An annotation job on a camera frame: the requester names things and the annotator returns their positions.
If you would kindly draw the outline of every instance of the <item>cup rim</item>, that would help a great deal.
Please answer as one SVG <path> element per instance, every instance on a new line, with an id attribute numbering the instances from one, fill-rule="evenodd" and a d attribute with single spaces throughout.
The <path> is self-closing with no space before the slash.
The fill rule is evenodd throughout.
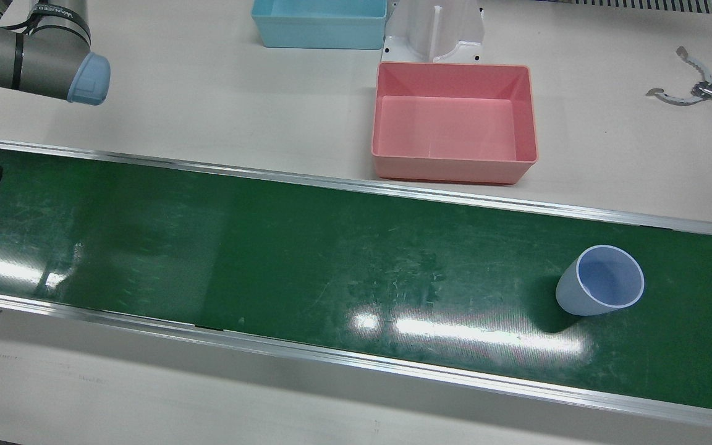
<path id="1" fill-rule="evenodd" d="M 587 253 L 590 253 L 593 250 L 597 250 L 597 248 L 610 248 L 611 250 L 615 250 L 615 251 L 621 253 L 622 255 L 624 255 L 625 257 L 627 257 L 627 259 L 630 259 L 630 261 L 636 266 L 636 272 L 639 273 L 639 279 L 641 279 L 641 283 L 639 286 L 639 293 L 630 302 L 627 302 L 625 304 L 620 304 L 620 305 L 608 304 L 607 302 L 602 302 L 599 299 L 596 299 L 593 296 L 593 294 L 590 292 L 590 290 L 588 290 L 584 286 L 584 282 L 582 282 L 581 267 L 579 267 L 579 266 L 581 266 L 581 264 L 582 264 L 582 258 L 584 258 L 584 256 Z M 644 294 L 644 292 L 645 292 L 645 274 L 642 271 L 642 267 L 639 265 L 639 262 L 637 262 L 636 259 L 633 258 L 632 256 L 630 256 L 630 254 L 627 253 L 625 250 L 622 250 L 619 247 L 616 247 L 613 245 L 608 245 L 608 244 L 599 244 L 599 245 L 591 246 L 590 248 L 588 248 L 587 250 L 582 252 L 581 255 L 578 256 L 578 259 L 576 259 L 576 281 L 578 282 L 578 284 L 582 288 L 582 290 L 584 290 L 585 295 L 590 297 L 592 301 L 600 304 L 603 307 L 611 307 L 612 309 L 622 309 L 625 307 L 632 306 L 633 304 L 635 304 L 636 302 L 639 301 L 639 299 L 642 297 L 642 294 Z"/>

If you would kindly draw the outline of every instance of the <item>white tabletop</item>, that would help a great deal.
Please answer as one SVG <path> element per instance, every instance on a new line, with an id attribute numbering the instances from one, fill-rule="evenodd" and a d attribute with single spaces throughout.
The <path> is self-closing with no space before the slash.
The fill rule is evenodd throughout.
<path id="1" fill-rule="evenodd" d="M 20 22 L 26 0 L 5 19 Z M 480 62 L 532 71 L 540 160 L 514 186 L 433 189 L 712 222 L 712 103 L 664 104 L 712 71 L 712 14 L 483 0 Z M 108 99 L 0 88 L 0 139 L 379 180 L 370 155 L 381 51 L 263 47 L 251 2 L 90 2 Z"/>

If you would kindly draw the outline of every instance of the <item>green conveyor belt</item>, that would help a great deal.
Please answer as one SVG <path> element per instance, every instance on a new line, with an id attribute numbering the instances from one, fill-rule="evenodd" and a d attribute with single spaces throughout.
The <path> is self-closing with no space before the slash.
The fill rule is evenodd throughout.
<path id="1" fill-rule="evenodd" d="M 712 236 L 0 152 L 0 293 L 712 408 Z M 554 299 L 584 248 L 635 306 Z"/>

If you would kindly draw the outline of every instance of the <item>metal tongs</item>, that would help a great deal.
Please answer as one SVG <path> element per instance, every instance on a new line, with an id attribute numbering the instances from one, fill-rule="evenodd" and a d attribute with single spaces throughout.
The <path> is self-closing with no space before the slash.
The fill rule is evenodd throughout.
<path id="1" fill-rule="evenodd" d="M 686 48 L 680 47 L 676 52 L 684 62 L 700 71 L 701 76 L 703 76 L 703 80 L 694 85 L 694 88 L 692 88 L 692 96 L 690 98 L 683 99 L 670 96 L 669 94 L 664 93 L 663 88 L 653 88 L 647 92 L 647 95 L 655 96 L 656 98 L 661 99 L 661 101 L 672 105 L 693 105 L 698 102 L 712 99 L 712 75 L 707 67 L 697 59 L 690 57 L 689 53 L 686 51 Z"/>

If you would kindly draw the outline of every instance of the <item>pink plastic bin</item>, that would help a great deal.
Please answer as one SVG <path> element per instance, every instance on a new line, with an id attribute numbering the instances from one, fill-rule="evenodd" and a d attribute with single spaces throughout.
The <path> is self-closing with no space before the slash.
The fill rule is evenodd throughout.
<path id="1" fill-rule="evenodd" d="M 382 62 L 379 177 L 514 184 L 537 161 L 529 68 Z"/>

